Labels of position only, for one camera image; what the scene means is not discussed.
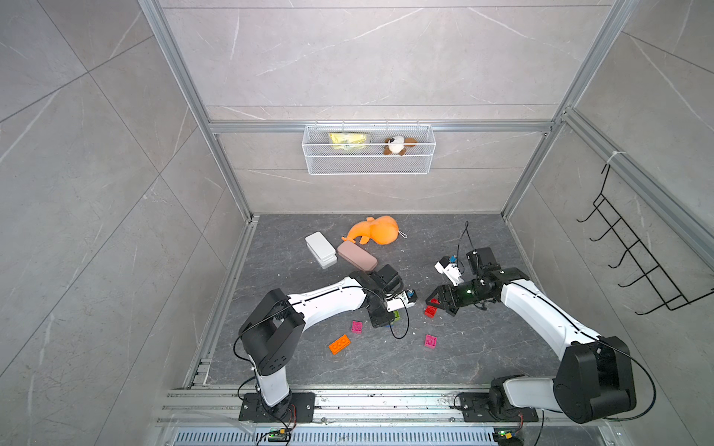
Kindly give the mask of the red lego brick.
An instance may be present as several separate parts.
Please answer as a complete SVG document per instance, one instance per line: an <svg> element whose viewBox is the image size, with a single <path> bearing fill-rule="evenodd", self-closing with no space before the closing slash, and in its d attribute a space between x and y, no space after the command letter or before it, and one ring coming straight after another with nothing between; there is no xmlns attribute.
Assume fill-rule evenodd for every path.
<svg viewBox="0 0 714 446"><path fill-rule="evenodd" d="M435 300L431 300L427 303L427 307L424 310L424 314L430 319L434 319L437 314L438 308L436 304L437 302Z"/></svg>

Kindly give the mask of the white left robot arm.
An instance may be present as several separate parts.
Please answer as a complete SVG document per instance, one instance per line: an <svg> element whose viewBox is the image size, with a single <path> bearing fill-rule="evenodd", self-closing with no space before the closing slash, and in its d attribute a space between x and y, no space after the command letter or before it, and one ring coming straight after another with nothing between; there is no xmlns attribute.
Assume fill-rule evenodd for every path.
<svg viewBox="0 0 714 446"><path fill-rule="evenodd" d="M236 338L257 381L257 392L248 396L248 410L256 413L252 418L307 420L306 406L314 403L314 395L294 395L286 376L286 366L306 330L355 310L367 310L375 328L390 327L396 312L405 316L417 299L417 292L406 288L390 265L379 271L355 271L335 284L302 294L288 295L279 288L269 291Z"/></svg>

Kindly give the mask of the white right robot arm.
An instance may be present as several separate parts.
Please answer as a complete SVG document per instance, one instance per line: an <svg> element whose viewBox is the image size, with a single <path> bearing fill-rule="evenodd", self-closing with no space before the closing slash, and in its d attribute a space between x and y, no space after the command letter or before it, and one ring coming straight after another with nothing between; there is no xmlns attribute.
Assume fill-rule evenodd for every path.
<svg viewBox="0 0 714 446"><path fill-rule="evenodd" d="M585 424L636 407L632 358L621 339L601 336L568 315L520 269L501 267L491 249L475 249L467 260L470 280L463 279L453 256L436 263L435 269L449 282L435 288L428 306L456 315L468 306L501 303L526 321L560 361L554 377L494 379L486 405L491 416L507 420L518 412L543 410Z"/></svg>

